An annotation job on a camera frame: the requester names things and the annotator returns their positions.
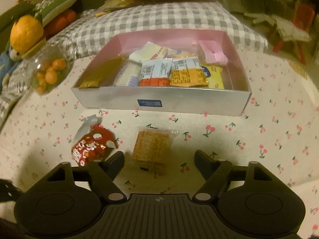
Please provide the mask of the clear wafer biscuit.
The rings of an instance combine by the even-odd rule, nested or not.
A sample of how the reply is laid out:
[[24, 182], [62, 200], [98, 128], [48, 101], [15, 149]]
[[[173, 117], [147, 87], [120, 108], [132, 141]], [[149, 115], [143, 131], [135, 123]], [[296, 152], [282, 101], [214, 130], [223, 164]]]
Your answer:
[[178, 135], [178, 131], [171, 129], [140, 129], [131, 155], [132, 161], [141, 164], [143, 168], [150, 168], [159, 173], [165, 172], [172, 142]]

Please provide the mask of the gold foil snack bar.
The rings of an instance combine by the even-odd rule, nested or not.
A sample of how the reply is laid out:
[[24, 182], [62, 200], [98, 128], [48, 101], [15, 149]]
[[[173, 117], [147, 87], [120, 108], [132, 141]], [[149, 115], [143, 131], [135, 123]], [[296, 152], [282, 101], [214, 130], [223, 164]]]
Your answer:
[[90, 74], [88, 74], [80, 84], [79, 88], [96, 88], [111, 79], [120, 69], [124, 62], [124, 57], [117, 57], [108, 60], [97, 66]]

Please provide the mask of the orange yellow snack packet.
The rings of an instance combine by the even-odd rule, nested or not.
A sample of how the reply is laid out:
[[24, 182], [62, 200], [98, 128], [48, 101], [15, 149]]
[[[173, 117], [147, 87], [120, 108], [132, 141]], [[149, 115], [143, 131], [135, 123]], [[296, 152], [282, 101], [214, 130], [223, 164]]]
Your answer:
[[207, 84], [208, 81], [198, 57], [172, 60], [170, 86], [193, 87]]

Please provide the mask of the orange red snack packet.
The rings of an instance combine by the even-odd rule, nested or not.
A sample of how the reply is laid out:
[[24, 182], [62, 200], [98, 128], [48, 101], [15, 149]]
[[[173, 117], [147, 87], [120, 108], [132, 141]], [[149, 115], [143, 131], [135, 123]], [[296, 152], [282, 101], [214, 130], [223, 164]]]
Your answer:
[[138, 86], [167, 87], [170, 85], [172, 59], [162, 58], [142, 63], [140, 82]]

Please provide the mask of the small white snack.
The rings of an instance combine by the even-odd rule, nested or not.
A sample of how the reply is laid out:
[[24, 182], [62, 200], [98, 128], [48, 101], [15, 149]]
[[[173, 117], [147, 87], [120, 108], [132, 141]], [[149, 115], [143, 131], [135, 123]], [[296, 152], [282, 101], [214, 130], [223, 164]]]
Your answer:
[[143, 63], [157, 58], [165, 58], [168, 48], [147, 42], [142, 48], [129, 55], [129, 60], [136, 63]]

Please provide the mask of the cherry print cloth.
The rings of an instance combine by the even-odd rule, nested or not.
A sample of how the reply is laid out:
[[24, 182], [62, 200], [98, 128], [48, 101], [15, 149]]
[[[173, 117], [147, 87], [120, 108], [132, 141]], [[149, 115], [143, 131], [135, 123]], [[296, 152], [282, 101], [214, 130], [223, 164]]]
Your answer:
[[258, 161], [303, 199], [306, 216], [299, 235], [318, 235], [318, 91], [287, 61], [245, 51], [239, 56], [252, 89], [239, 117], [107, 107], [86, 110], [71, 88], [91, 58], [76, 60], [57, 89], [46, 96], [27, 94], [8, 117], [1, 131], [1, 178], [29, 189], [60, 162], [72, 160], [72, 141], [83, 118], [97, 115], [125, 154], [132, 152], [143, 127], [177, 133], [165, 174], [126, 160], [115, 179], [126, 194], [193, 194], [204, 182], [194, 166], [198, 149], [235, 165]]

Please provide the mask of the white rice cracker packet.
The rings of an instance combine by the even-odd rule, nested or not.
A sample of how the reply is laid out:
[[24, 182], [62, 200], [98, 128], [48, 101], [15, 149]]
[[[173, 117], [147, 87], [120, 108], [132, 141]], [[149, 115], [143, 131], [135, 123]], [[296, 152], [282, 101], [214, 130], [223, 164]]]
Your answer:
[[126, 60], [117, 74], [113, 86], [137, 87], [140, 82], [142, 64]]

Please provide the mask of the silver box with pink interior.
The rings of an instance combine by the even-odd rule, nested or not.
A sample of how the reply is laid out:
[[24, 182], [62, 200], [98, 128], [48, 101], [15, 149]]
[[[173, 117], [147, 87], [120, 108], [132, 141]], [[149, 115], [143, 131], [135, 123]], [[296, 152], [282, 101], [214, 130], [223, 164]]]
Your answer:
[[115, 35], [72, 92], [87, 108], [239, 116], [251, 88], [223, 31], [158, 29]]

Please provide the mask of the pink paper card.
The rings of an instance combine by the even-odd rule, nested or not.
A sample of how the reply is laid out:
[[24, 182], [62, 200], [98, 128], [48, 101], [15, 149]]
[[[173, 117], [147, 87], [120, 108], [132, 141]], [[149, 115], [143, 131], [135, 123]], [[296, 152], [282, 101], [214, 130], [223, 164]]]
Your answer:
[[218, 42], [214, 40], [199, 40], [198, 44], [204, 53], [207, 64], [226, 65], [228, 63], [228, 58]]

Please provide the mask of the glass jar with kumquats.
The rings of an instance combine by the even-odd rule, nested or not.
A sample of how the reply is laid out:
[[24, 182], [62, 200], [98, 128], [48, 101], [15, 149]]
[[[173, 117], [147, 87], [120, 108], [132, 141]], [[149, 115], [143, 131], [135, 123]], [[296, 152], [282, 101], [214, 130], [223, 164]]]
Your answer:
[[23, 56], [32, 89], [40, 96], [50, 93], [66, 79], [75, 55], [76, 45], [65, 35], [41, 40]]

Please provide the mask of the blue plush doll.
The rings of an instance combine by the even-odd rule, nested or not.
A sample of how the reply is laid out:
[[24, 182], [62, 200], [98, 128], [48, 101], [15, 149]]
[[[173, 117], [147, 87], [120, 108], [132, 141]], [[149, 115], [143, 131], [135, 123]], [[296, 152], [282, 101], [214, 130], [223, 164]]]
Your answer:
[[10, 45], [4, 52], [1, 53], [1, 90], [5, 85], [7, 85], [12, 73], [17, 66], [19, 66], [21, 61], [22, 58], [20, 53], [13, 49]]

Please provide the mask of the white blue snack packet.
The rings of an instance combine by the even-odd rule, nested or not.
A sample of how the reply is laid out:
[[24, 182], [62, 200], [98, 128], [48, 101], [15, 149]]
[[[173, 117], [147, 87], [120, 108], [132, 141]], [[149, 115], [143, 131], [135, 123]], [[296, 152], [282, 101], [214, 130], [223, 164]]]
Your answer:
[[197, 55], [189, 51], [174, 50], [174, 49], [168, 49], [165, 54], [165, 58], [170, 58], [170, 59], [182, 59], [182, 58], [191, 58], [191, 57], [197, 57]]

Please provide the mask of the small red plush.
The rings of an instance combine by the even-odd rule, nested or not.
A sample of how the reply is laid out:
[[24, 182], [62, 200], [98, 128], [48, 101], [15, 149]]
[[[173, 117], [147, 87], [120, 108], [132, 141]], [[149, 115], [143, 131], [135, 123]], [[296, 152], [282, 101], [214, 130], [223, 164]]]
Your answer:
[[62, 12], [44, 27], [44, 37], [46, 39], [51, 38], [52, 36], [65, 29], [67, 26], [69, 26], [76, 20], [76, 18], [76, 12], [71, 9]]

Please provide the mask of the grey white checkered cushion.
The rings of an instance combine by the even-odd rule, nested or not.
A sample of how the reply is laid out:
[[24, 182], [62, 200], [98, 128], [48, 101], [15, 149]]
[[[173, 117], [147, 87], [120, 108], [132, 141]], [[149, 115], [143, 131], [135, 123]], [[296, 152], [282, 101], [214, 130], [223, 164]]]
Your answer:
[[200, 88], [105, 87], [79, 89], [75, 73], [52, 92], [41, 96], [46, 105], [55, 105], [63, 95], [76, 96], [83, 107], [108, 110], [145, 110], [175, 113], [206, 113], [240, 116], [251, 89], [238, 49], [263, 52], [268, 43], [259, 33], [242, 24], [217, 2], [181, 2], [138, 6], [112, 12], [99, 18], [76, 20], [62, 43], [75, 61], [92, 57], [88, 70], [121, 52], [131, 52], [146, 42], [169, 48], [192, 49], [200, 40], [215, 41], [228, 57], [224, 90]]

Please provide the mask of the red plastic stool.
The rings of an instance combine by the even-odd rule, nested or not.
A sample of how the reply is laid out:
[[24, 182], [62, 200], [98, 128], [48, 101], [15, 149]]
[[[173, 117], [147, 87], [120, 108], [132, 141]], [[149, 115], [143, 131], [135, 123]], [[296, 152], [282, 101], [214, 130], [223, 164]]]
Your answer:
[[307, 4], [299, 4], [292, 21], [279, 16], [273, 16], [276, 24], [276, 30], [280, 35], [280, 40], [273, 48], [273, 53], [277, 53], [286, 42], [293, 42], [297, 47], [300, 61], [306, 65], [305, 55], [302, 43], [310, 42], [309, 30], [315, 18], [314, 9]]

